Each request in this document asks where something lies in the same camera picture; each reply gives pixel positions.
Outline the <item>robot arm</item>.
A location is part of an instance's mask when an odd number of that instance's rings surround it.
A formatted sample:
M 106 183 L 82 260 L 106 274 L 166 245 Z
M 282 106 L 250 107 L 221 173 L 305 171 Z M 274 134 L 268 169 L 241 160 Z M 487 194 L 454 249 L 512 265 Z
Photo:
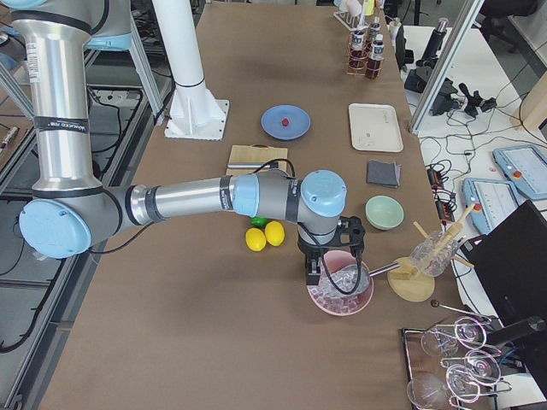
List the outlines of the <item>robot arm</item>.
M 299 227 L 306 281 L 317 284 L 320 257 L 348 225 L 344 181 L 327 170 L 295 179 L 279 170 L 166 186 L 106 188 L 91 164 L 84 50 L 127 50 L 127 1 L 11 1 L 26 42 L 40 176 L 20 229 L 39 253 L 57 259 L 133 226 L 221 210 L 286 220 Z

